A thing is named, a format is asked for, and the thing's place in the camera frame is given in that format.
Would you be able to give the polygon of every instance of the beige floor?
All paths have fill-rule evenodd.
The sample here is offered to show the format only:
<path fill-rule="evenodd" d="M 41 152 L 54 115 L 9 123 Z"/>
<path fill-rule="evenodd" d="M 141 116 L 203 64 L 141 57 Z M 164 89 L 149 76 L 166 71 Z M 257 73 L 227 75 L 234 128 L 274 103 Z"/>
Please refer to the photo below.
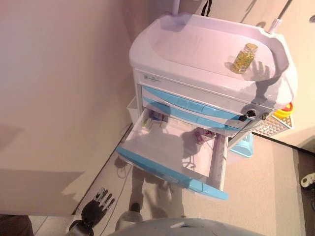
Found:
<path fill-rule="evenodd" d="M 145 220 L 184 214 L 268 236 L 305 235 L 302 194 L 297 180 L 299 175 L 314 171 L 314 157 L 258 136 L 254 137 L 254 151 L 251 159 L 227 166 L 224 190 L 229 193 L 228 201 L 213 201 L 174 185 L 163 185 L 159 179 L 120 162 L 114 153 L 78 207 L 77 214 L 99 188 L 105 187 L 113 193 L 117 205 L 95 227 L 95 236 L 114 232 L 117 219 L 128 209 L 130 196 L 132 202 L 143 202 L 141 214 Z M 146 179 L 143 186 L 141 178 Z M 310 216 L 308 225 L 314 226 L 314 215 Z M 36 236 L 60 236 L 77 218 L 79 216 L 32 217 L 31 220 Z M 307 230 L 307 235 L 314 232 L 312 227 Z"/>

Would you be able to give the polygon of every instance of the jar lid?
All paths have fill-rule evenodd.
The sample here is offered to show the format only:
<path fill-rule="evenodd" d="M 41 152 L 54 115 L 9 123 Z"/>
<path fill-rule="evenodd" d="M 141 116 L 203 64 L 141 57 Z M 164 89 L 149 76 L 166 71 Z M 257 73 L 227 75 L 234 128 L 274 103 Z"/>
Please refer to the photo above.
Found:
<path fill-rule="evenodd" d="M 257 50 L 257 45 L 253 44 L 253 43 L 247 43 L 246 47 L 252 51 L 256 51 Z"/>

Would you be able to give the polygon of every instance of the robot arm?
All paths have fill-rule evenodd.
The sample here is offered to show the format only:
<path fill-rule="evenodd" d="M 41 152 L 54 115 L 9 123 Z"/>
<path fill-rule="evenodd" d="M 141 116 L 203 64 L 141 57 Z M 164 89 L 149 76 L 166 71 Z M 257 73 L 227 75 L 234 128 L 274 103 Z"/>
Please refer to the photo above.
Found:
<path fill-rule="evenodd" d="M 93 236 L 93 227 L 97 225 L 106 215 L 109 208 L 113 205 L 115 199 L 108 190 L 101 188 L 96 196 L 83 208 L 82 220 L 74 221 L 69 227 L 66 236 Z"/>

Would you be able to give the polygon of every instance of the drawer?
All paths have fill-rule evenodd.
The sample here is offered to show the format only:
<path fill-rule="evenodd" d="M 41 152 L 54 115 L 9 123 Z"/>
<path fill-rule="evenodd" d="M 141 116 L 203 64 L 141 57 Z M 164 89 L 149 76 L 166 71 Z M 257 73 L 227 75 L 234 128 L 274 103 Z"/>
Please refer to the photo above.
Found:
<path fill-rule="evenodd" d="M 183 188 L 226 200 L 223 186 L 228 138 L 218 134 L 198 145 L 196 127 L 172 118 L 164 126 L 153 121 L 148 130 L 143 124 L 151 113 L 145 108 L 126 141 L 116 148 L 121 158 Z"/>
<path fill-rule="evenodd" d="M 234 113 L 204 105 L 151 87 L 142 86 L 142 96 L 234 128 L 242 129 L 250 121 L 249 119 L 240 121 L 240 116 Z"/>
<path fill-rule="evenodd" d="M 245 115 L 249 110 L 254 110 L 256 116 L 251 117 L 251 120 L 260 119 L 264 113 L 272 112 L 272 109 L 258 104 L 249 104 L 227 95 L 207 91 L 193 85 L 188 86 L 185 83 L 174 81 L 170 78 L 156 76 L 139 70 L 134 70 L 134 78 L 140 85 L 152 87 L 164 92 L 171 91 L 172 94 L 177 94 L 178 96 L 225 110 L 239 116 Z"/>
<path fill-rule="evenodd" d="M 234 137 L 240 130 L 229 125 L 221 124 L 216 121 L 203 118 L 199 115 L 180 110 L 178 108 L 167 106 L 165 104 L 155 102 L 149 98 L 142 97 L 142 105 L 150 110 L 168 115 L 172 118 L 179 119 L 184 122 L 191 123 L 204 129 L 211 130 L 224 136 Z"/>

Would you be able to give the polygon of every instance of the wall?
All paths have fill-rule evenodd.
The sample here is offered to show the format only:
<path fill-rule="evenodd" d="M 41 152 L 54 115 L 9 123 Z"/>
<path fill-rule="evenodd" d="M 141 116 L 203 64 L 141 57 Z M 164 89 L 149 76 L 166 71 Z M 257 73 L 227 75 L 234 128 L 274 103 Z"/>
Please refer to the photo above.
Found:
<path fill-rule="evenodd" d="M 250 25 L 264 26 L 268 30 L 287 0 L 215 0 L 211 17 Z M 299 76 L 295 107 L 294 129 L 273 136 L 282 142 L 315 152 L 315 24 L 309 18 L 315 14 L 315 1 L 294 0 L 283 16 L 278 33 L 285 36 Z"/>
<path fill-rule="evenodd" d="M 71 214 L 125 132 L 139 0 L 0 3 L 0 212 Z"/>

